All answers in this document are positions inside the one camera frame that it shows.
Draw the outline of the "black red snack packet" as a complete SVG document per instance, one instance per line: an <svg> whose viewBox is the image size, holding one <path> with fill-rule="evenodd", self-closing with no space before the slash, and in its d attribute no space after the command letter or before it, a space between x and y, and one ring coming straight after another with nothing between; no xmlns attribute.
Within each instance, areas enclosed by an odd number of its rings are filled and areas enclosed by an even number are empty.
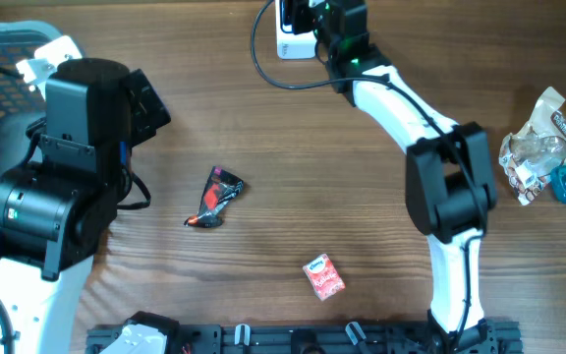
<svg viewBox="0 0 566 354"><path fill-rule="evenodd" d="M219 213L244 190L244 181L220 166L213 166L201 195L198 213L185 226L214 228L223 224Z"/></svg>

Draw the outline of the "red tissue packet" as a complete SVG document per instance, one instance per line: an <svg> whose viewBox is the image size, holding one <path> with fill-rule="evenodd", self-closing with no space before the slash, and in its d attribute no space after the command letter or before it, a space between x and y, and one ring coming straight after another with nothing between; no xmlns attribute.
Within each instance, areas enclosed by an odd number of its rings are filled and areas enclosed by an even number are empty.
<svg viewBox="0 0 566 354"><path fill-rule="evenodd" d="M334 263L326 254L321 254L304 265L303 271L310 281L316 297L321 301L346 288Z"/></svg>

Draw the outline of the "beige clear food pouch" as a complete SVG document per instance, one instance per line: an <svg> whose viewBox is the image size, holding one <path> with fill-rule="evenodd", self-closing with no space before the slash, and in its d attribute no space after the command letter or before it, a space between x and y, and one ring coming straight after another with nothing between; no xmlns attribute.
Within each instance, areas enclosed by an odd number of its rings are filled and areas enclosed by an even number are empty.
<svg viewBox="0 0 566 354"><path fill-rule="evenodd" d="M550 173L566 165L566 98L547 88L517 133L502 141L498 162L514 194L529 205L550 183Z"/></svg>

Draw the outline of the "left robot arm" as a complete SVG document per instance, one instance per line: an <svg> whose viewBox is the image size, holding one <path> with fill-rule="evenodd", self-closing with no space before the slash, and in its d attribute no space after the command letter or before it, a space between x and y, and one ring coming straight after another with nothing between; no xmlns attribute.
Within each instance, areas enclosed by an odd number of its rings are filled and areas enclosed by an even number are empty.
<svg viewBox="0 0 566 354"><path fill-rule="evenodd" d="M142 185L135 146L170 115L141 70L61 63L25 156L0 175L0 353L65 353L100 239Z"/></svg>

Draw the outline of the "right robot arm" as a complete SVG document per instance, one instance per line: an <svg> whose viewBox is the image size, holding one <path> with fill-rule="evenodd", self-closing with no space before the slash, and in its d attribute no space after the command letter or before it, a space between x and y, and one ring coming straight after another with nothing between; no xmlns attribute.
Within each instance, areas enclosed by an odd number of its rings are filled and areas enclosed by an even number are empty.
<svg viewBox="0 0 566 354"><path fill-rule="evenodd" d="M495 207L487 135L460 125L408 87L370 40L364 1L277 1L278 55L298 60L326 51L324 86L373 118L406 155L405 204L429 246L431 346L459 353L485 340L479 256Z"/></svg>

